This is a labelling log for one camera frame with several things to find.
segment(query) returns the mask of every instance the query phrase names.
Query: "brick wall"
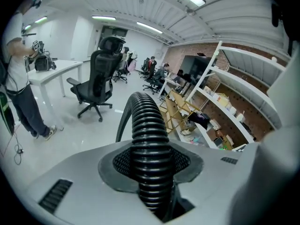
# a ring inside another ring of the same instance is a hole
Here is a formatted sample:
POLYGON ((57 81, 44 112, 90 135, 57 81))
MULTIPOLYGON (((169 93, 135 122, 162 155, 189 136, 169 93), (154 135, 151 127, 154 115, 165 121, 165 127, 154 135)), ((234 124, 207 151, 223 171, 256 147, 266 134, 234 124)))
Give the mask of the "brick wall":
MULTIPOLYGON (((171 70, 177 73, 179 68, 181 67, 182 61, 185 56, 187 55, 197 56, 197 53, 204 53, 207 57, 212 57, 213 53, 216 50, 217 45, 218 45, 217 43, 203 43, 203 44, 193 44, 193 45, 172 47, 168 49, 164 58, 164 62, 168 62, 170 64, 171 70)), ((269 53, 260 51, 258 49, 242 46, 242 45, 223 43, 223 46, 243 49, 246 51, 257 53, 269 59, 271 59, 274 56, 269 53)), ((281 60, 278 57, 277 57, 277 62, 283 66, 286 66, 286 62, 281 60)), ((223 52, 220 52, 219 55, 217 56, 216 66, 218 66, 222 70, 225 70, 227 68, 228 60, 226 59, 223 52)), ((261 84, 256 79, 253 79, 252 77, 247 76, 244 73, 241 73, 234 69, 229 69, 229 72, 246 80, 248 83, 252 84, 260 91, 266 94, 268 88, 263 84, 261 84)), ((209 79, 207 80, 206 86, 210 87, 213 90, 216 88, 218 82, 219 82, 218 77, 213 75, 210 76, 209 79)), ((190 90, 186 93, 185 98, 188 97, 188 95, 190 94, 193 88, 194 87, 191 86, 190 90)), ((265 134, 273 130, 272 126, 268 123, 268 121, 249 102, 244 100, 243 97, 240 97, 236 92, 232 91, 231 89, 229 89, 228 87, 222 84, 218 87, 216 92, 226 94, 229 97, 232 105, 235 108, 237 108, 238 111, 240 112, 245 111, 244 114, 246 118, 245 123, 250 127, 253 135, 257 138, 258 141, 260 141, 265 136, 265 134)), ((196 92, 196 94, 193 96, 192 102, 198 107, 201 107, 205 101, 207 101, 206 97, 200 94, 199 92, 196 92)), ((224 133, 228 134, 233 139, 235 146, 239 146, 244 143, 247 143, 244 136, 231 122, 231 120, 228 119, 228 117, 224 115, 223 112, 212 102, 209 101, 205 105, 205 107, 202 108, 202 111, 208 114, 212 119, 216 119, 217 122, 220 123, 224 133)))

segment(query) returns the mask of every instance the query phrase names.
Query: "glossy tiled floor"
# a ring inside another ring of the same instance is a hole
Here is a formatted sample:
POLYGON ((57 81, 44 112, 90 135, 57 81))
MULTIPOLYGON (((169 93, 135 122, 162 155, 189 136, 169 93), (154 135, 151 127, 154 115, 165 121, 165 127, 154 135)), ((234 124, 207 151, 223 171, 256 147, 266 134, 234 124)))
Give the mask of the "glossy tiled floor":
MULTIPOLYGON (((88 80, 90 74, 89 63, 83 65, 82 73, 83 80, 88 80)), ((113 104, 113 108, 109 109, 107 106, 100 107, 99 110, 103 116, 103 122, 100 123, 98 122, 99 117, 93 108, 91 111, 85 112, 80 119, 77 119, 77 114, 86 104, 80 105, 78 103, 76 96, 70 91, 71 85, 66 82, 68 77, 77 79, 77 70, 63 75, 66 97, 62 97, 61 95, 58 80, 55 79, 46 86, 50 101, 57 115, 64 123, 64 130, 58 130, 49 141, 45 141, 42 137, 35 140, 20 125, 17 128, 16 134, 19 143, 24 149, 21 164, 16 165, 14 162, 14 146, 16 145, 14 137, 8 144, 5 156, 1 158, 0 165, 5 175, 11 185, 18 189, 26 189, 38 176, 75 153, 114 143, 122 116, 121 112, 125 108, 129 96, 136 91, 142 92, 142 85, 146 83, 136 71, 128 75, 128 84, 125 84, 123 81, 113 82, 113 95, 107 101, 113 104)), ((43 104, 39 89, 32 87, 32 90, 45 124, 52 125, 52 118, 43 104)), ((147 90, 146 92, 159 103, 157 94, 152 95, 147 90)), ((15 120, 17 120, 11 103, 10 106, 13 109, 15 120)), ((131 120, 128 121, 122 137, 122 140, 128 139, 131 139, 131 120)))

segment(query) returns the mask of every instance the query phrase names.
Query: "sneaker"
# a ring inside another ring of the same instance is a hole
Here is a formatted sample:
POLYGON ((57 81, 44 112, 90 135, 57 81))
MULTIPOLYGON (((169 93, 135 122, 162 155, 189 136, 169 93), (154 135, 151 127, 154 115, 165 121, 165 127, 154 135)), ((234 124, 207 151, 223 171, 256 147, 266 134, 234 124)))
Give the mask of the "sneaker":
POLYGON ((38 139, 38 133, 36 135, 32 135, 34 139, 38 139))
POLYGON ((53 125, 53 126, 49 127, 49 129, 50 129, 49 135, 44 137, 46 140, 49 140, 50 137, 52 137, 52 135, 55 134, 55 132, 57 130, 57 126, 53 125))

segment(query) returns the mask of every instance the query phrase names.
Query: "corrugated black hose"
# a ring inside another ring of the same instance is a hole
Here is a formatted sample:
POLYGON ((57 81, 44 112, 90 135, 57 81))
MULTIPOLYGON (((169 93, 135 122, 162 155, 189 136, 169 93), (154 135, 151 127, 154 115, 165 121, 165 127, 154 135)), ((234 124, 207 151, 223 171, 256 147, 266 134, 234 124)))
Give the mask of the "corrugated black hose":
POLYGON ((127 101, 116 142, 121 140, 131 115, 130 178, 139 183, 140 199, 162 218, 171 201, 175 171, 165 123, 153 99, 135 92, 127 101))

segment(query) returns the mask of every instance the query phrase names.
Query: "white table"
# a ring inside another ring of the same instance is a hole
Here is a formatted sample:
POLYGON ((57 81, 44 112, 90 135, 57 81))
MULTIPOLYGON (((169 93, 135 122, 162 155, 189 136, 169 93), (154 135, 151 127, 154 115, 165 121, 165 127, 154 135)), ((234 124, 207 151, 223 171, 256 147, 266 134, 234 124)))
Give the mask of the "white table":
POLYGON ((62 81, 62 74, 77 68, 78 69, 78 81, 82 82, 82 64, 83 62, 79 61, 68 61, 68 60, 57 60, 54 61, 57 68, 55 70, 50 69, 49 71, 37 72, 36 70, 32 70, 28 72, 28 80, 31 85, 38 86, 41 90, 42 98, 45 102, 47 109, 50 114, 54 118, 54 121, 58 127, 58 129, 63 130, 63 124, 61 120, 56 116, 54 108, 51 105, 50 99, 48 97, 48 93, 46 90, 46 84, 49 83, 56 77, 59 77, 60 80, 60 89, 62 96, 65 97, 65 89, 62 81))
POLYGON ((170 83, 170 84, 173 84, 173 85, 178 85, 176 82, 174 82, 173 80, 171 80, 170 78, 168 78, 168 77, 165 77, 165 82, 164 82, 164 85, 162 86, 162 88, 160 89, 160 91, 159 91, 159 94, 158 94, 158 96, 157 96, 157 98, 160 98, 160 96, 161 96, 161 94, 162 94, 162 92, 163 92, 163 90, 165 89, 165 87, 166 87, 166 85, 167 85, 167 83, 170 83))

